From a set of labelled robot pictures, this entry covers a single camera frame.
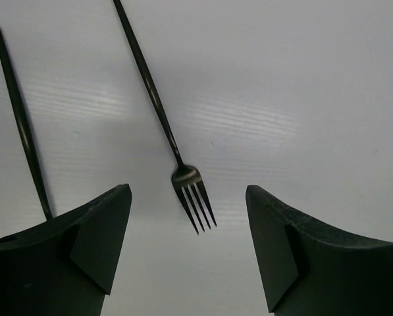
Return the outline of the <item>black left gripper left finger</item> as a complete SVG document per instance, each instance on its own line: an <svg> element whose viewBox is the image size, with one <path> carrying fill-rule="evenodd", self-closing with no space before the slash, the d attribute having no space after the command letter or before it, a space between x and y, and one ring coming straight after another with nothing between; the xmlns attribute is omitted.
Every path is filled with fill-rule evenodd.
<svg viewBox="0 0 393 316"><path fill-rule="evenodd" d="M100 315L130 215L128 184L0 238L0 315Z"/></svg>

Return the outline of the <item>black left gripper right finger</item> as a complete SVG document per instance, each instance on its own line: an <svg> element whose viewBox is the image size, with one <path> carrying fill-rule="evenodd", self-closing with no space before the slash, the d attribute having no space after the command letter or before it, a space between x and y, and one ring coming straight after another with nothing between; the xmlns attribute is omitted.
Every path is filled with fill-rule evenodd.
<svg viewBox="0 0 393 316"><path fill-rule="evenodd" d="M393 315L393 242L331 226L246 189L267 308L275 315Z"/></svg>

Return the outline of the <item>black fork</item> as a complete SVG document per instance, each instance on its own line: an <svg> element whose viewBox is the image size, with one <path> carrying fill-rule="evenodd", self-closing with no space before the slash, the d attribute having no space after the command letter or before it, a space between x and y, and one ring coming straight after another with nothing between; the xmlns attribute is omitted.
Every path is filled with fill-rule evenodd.
<svg viewBox="0 0 393 316"><path fill-rule="evenodd" d="M120 1L113 1L120 23L128 40L137 68L142 77L153 108L168 140L177 167L171 175L172 187L196 232L217 226L207 190L199 170L183 161L164 110L161 98L149 71L145 57Z"/></svg>

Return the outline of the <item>black spoon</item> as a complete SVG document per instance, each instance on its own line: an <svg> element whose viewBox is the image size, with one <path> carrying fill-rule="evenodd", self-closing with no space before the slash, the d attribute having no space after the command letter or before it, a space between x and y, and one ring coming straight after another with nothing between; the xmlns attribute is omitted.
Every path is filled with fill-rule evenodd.
<svg viewBox="0 0 393 316"><path fill-rule="evenodd" d="M49 198L45 189L45 182L41 166L39 163L38 152L35 144L32 127L29 121L27 107L23 98L23 94L18 83L16 72L11 61L9 49L2 29L0 27L0 62L3 70L3 76L7 86L9 99L13 109L13 115L16 127L20 136L20 141L26 156L27 164L30 169L32 180L38 194L39 201L45 219L48 221L53 218Z"/></svg>

